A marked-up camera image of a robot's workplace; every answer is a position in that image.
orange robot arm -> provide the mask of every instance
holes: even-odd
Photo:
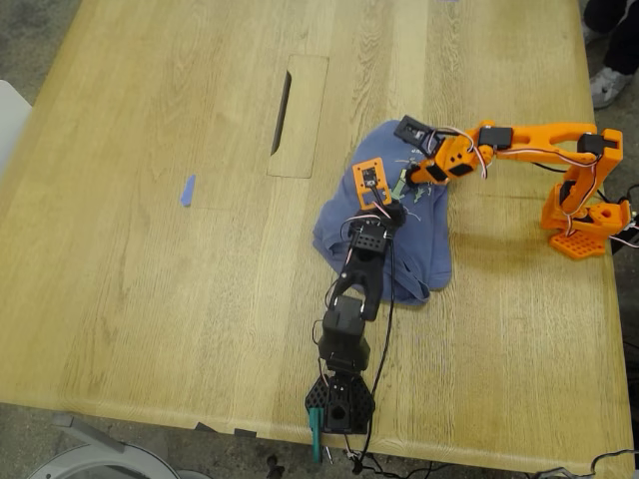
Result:
[[[461,132],[434,129],[404,117],[395,135],[418,147],[424,160],[406,174],[407,183],[445,185],[486,167],[493,157],[530,163],[567,164],[562,183],[554,185],[543,207],[541,227],[561,230],[550,244],[565,254],[582,258],[603,254],[605,242],[622,231],[631,219],[630,205],[599,203],[586,206],[606,176],[622,159],[622,135],[591,124],[554,123],[524,127],[495,127],[482,122],[477,128]],[[577,152],[557,147],[576,142]]]

wood grain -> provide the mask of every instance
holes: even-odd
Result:
[[[328,58],[308,179],[268,175],[291,55]],[[576,3],[85,0],[0,184],[0,400],[309,443],[313,224],[405,113],[592,121]],[[397,309],[372,451],[585,473],[631,446],[610,256],[546,244],[554,180],[504,161],[450,187],[452,281]]]

blue tape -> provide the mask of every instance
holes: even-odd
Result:
[[[183,207],[189,207],[191,205],[191,198],[193,197],[193,188],[196,185],[196,176],[190,175],[187,183],[184,185],[184,191],[180,197],[180,203]]]

shoe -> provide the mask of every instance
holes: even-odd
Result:
[[[590,95],[595,109],[605,108],[615,101],[617,95],[632,81],[632,75],[623,75],[612,68],[604,67],[590,79]]]
[[[588,27],[583,20],[581,21],[581,34],[583,35],[583,43],[586,45],[608,36],[606,33],[595,32],[593,29]]]

blue towel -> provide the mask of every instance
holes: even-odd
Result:
[[[423,155],[406,144],[393,132],[399,121],[378,126],[359,144],[351,165],[381,157],[388,187],[393,190],[407,160],[419,162]],[[403,304],[422,304],[428,301],[431,288],[442,288],[450,280],[450,252],[446,223],[446,186],[420,185],[422,194],[404,187],[401,203],[412,213],[397,230],[395,248],[395,300]],[[352,169],[349,166],[339,182],[337,192],[321,208],[313,230],[313,245],[335,272],[340,272],[346,258],[349,239],[340,236],[340,227],[359,210]],[[382,299],[390,300],[390,254],[384,265]]]

